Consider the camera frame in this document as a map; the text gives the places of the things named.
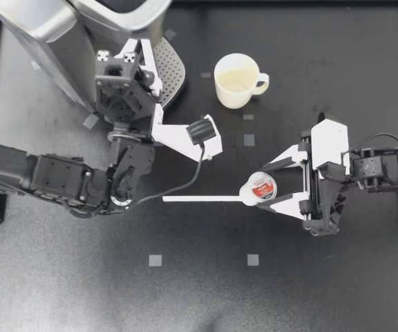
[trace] white stick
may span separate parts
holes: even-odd
[[[241,202],[239,196],[163,196],[164,202]]]

